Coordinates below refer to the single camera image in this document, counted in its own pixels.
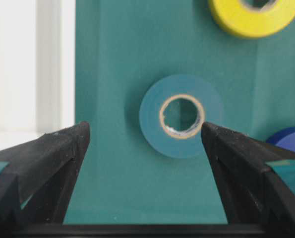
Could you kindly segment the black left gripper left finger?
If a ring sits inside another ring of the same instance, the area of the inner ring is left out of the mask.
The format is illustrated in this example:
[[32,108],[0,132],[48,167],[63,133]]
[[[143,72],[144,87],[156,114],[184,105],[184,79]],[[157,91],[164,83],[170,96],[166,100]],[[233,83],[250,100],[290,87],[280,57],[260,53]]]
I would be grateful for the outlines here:
[[61,224],[90,142],[90,125],[0,151],[0,238],[30,224]]

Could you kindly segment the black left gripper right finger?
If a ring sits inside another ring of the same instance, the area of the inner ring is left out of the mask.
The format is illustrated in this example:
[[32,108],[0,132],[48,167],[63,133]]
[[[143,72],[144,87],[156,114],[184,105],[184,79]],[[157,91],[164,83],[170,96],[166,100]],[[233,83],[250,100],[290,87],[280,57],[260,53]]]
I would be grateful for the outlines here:
[[269,165],[295,162],[295,152],[210,122],[201,140],[228,223],[295,238],[295,193]]

